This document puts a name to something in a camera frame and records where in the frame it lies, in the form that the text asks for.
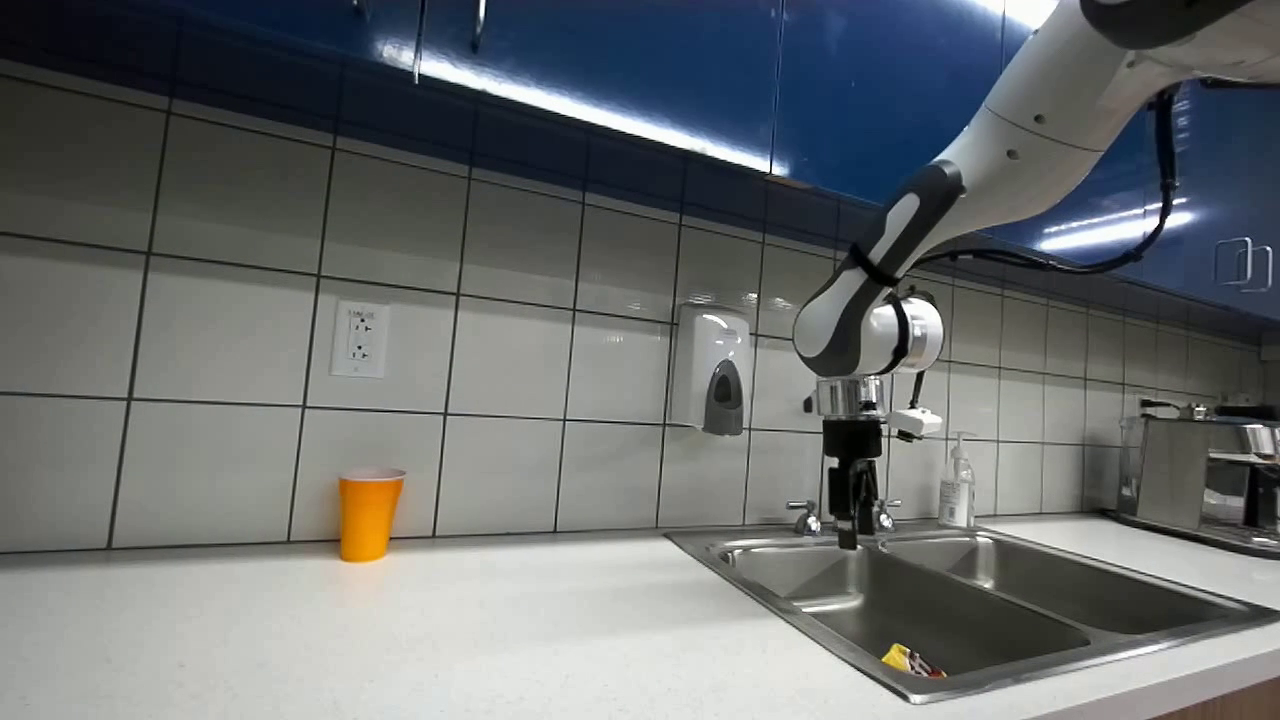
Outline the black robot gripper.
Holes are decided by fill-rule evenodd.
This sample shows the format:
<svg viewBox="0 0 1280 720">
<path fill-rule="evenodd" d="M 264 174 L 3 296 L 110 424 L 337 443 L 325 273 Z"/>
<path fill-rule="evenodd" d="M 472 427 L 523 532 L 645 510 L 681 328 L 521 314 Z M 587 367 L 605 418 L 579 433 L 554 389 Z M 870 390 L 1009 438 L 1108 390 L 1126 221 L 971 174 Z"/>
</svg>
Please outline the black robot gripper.
<svg viewBox="0 0 1280 720">
<path fill-rule="evenodd" d="M 828 418 L 825 424 L 828 510 L 834 510 L 834 528 L 837 528 L 839 548 L 856 548 L 856 536 L 876 536 L 879 443 L 883 443 L 883 433 L 876 418 Z"/>
</svg>

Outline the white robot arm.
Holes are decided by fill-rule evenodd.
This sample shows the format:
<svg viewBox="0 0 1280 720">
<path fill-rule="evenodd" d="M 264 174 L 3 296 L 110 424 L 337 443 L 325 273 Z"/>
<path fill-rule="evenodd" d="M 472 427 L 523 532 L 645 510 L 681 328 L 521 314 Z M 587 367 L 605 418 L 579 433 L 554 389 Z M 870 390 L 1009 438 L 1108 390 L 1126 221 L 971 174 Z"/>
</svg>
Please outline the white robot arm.
<svg viewBox="0 0 1280 720">
<path fill-rule="evenodd" d="M 879 414 L 870 382 L 941 356 L 941 308 L 902 281 L 941 242 L 1061 204 L 1130 119 L 1185 79 L 1276 84 L 1280 0 L 1057 0 L 978 117 L 852 240 L 803 299 L 792 349 L 818 375 L 839 548 L 876 536 Z"/>
</svg>

